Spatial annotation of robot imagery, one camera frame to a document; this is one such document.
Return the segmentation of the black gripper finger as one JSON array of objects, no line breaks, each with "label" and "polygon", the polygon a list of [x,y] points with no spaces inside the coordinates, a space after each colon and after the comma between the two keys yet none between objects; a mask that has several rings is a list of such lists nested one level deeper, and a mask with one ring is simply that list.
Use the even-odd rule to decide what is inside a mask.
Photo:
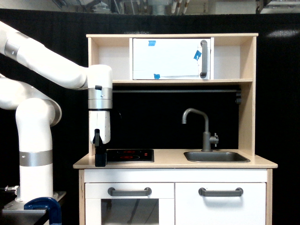
[{"label": "black gripper finger", "polygon": [[103,144],[99,129],[94,130],[94,138],[92,143],[95,147],[95,166],[105,167],[107,165],[107,149]]}]

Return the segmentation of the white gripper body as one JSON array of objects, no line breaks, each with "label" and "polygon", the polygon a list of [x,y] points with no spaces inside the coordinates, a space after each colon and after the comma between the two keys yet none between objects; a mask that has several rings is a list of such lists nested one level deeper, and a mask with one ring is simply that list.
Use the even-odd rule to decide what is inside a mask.
[{"label": "white gripper body", "polygon": [[89,111],[90,143],[93,143],[95,129],[99,130],[103,144],[111,140],[110,112]]}]

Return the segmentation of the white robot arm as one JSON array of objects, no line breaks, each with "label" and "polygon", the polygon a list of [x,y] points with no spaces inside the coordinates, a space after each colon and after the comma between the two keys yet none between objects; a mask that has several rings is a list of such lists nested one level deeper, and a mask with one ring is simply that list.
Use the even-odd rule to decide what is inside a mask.
[{"label": "white robot arm", "polygon": [[[111,139],[112,69],[79,66],[5,23],[0,25],[0,52],[64,88],[88,91],[90,142],[97,163],[105,166],[105,144]],[[60,121],[61,107],[31,85],[5,76],[0,78],[0,106],[15,110],[20,165],[17,199],[26,203],[53,196],[51,127]]]}]

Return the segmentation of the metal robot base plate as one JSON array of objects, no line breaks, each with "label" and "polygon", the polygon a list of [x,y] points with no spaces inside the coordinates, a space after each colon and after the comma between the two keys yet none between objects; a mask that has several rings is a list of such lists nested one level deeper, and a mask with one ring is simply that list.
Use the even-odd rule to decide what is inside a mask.
[{"label": "metal robot base plate", "polygon": [[[66,191],[57,191],[53,193],[52,198],[54,198],[60,206],[64,203],[64,197],[66,195]],[[24,205],[26,202],[15,198],[13,201],[9,202],[4,206],[2,210],[3,214],[7,213],[32,213],[32,214],[45,214],[46,209],[35,209],[35,210],[25,210]]]}]

